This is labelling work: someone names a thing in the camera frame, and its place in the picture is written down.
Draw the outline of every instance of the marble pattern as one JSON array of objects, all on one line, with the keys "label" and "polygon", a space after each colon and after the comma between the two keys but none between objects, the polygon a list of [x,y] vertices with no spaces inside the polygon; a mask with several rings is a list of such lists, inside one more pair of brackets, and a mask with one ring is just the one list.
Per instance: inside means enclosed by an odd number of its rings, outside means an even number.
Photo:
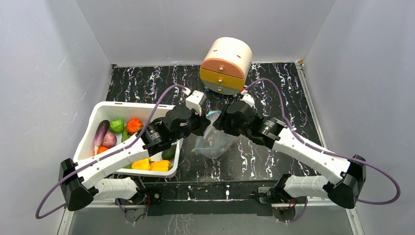
[{"label": "marble pattern", "polygon": [[[281,89],[285,112],[291,124],[303,137],[320,144],[315,124],[294,63],[252,64],[246,84],[260,78],[269,78]],[[156,103],[170,85],[182,84],[192,90],[205,92],[207,111],[221,110],[234,102],[233,96],[206,90],[199,78],[199,66],[159,66],[114,68],[107,101]],[[278,95],[269,84],[258,83],[251,91],[257,111],[265,116],[281,119]],[[184,104],[185,96],[175,89],[167,94],[162,104]],[[282,174],[298,176],[316,175],[317,172],[303,163],[280,152],[257,146],[242,137],[217,160],[191,152],[196,137],[191,135],[183,142],[179,166],[172,179],[148,178],[145,182],[206,182],[231,180],[279,179]]]}]

